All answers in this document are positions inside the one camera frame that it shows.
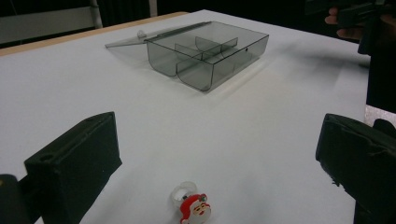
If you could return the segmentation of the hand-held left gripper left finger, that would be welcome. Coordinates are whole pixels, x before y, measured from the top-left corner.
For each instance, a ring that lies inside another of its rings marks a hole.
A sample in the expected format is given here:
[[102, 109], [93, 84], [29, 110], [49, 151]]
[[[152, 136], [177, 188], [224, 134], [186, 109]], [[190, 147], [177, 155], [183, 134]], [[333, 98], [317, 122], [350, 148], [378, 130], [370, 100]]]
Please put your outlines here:
[[45, 224], [79, 224], [122, 165], [116, 118], [84, 119], [24, 162]]

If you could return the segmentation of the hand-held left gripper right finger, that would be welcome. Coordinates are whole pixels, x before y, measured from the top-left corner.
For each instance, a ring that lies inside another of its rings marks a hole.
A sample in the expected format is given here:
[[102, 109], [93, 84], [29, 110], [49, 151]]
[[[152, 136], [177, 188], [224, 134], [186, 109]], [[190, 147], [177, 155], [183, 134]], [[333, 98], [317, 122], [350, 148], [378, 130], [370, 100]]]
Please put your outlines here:
[[356, 201], [353, 224], [396, 224], [396, 127], [327, 114], [316, 160]]

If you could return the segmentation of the white metal stand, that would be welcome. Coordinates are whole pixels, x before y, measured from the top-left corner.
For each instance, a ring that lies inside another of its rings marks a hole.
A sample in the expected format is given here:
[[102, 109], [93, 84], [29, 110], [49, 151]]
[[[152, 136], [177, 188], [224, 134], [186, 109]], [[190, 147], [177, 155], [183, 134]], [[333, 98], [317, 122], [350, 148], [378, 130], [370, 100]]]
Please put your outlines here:
[[102, 28], [103, 24], [102, 24], [100, 8], [98, 6], [97, 0], [90, 0], [90, 10], [91, 10], [91, 14], [92, 14], [92, 21], [93, 21], [94, 27], [96, 29]]

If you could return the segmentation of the clear grey compartment box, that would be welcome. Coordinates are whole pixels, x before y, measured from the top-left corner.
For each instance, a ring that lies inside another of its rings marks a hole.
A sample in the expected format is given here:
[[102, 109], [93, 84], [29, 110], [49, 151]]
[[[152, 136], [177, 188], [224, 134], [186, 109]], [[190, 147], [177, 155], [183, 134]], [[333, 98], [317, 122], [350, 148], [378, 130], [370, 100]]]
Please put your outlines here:
[[211, 91], [264, 54], [269, 35], [218, 21], [164, 29], [107, 44], [144, 45], [151, 67], [198, 91]]

